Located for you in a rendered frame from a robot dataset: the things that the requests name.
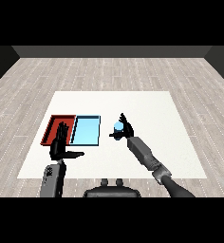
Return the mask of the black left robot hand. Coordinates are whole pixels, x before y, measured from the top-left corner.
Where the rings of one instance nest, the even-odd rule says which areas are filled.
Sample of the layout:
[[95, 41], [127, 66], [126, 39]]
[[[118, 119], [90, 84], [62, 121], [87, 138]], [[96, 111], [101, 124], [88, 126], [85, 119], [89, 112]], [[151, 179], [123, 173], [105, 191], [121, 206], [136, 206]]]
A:
[[49, 155], [52, 160], [75, 159], [83, 156], [84, 152], [66, 151], [68, 126], [62, 121], [57, 128], [56, 137], [50, 145]]

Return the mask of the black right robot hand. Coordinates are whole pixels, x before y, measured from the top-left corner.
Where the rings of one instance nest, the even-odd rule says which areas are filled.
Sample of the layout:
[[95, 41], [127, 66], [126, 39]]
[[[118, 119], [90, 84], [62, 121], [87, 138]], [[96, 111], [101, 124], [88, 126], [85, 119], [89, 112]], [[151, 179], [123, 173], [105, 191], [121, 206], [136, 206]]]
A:
[[134, 136], [134, 129], [132, 125], [127, 121], [124, 114], [121, 113], [119, 121], [122, 123], [123, 128], [121, 132], [114, 132], [113, 134], [110, 134], [110, 137], [113, 138], [122, 138], [126, 137], [127, 139]]

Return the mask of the dark grey robot body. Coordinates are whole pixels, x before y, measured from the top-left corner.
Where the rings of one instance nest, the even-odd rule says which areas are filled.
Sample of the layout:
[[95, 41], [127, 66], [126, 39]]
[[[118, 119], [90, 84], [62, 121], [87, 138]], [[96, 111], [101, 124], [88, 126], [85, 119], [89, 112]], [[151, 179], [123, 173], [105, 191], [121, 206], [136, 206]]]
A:
[[84, 192], [84, 197], [140, 197], [140, 192], [123, 185], [121, 178], [116, 179], [115, 186], [108, 185], [108, 179], [103, 178], [101, 185]]

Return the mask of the shallow light blue open box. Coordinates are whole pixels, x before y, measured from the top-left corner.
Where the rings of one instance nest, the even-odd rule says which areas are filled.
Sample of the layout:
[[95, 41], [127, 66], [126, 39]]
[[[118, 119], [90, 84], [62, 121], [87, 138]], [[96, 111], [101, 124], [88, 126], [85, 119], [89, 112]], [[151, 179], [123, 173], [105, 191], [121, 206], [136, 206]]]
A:
[[101, 117], [99, 115], [78, 115], [70, 135], [71, 146], [98, 146]]

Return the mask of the shallow red open box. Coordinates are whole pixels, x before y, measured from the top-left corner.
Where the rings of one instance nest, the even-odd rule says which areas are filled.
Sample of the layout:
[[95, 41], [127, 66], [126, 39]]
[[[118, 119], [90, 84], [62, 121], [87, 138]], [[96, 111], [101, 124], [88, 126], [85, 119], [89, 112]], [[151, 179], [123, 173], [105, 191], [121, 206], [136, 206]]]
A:
[[41, 140], [41, 145], [50, 146], [52, 141], [56, 138], [57, 129], [59, 124], [62, 122], [68, 127], [66, 136], [66, 145], [70, 144], [70, 136], [72, 133], [73, 125], [75, 123], [75, 115], [52, 115], [47, 124], [46, 131]]

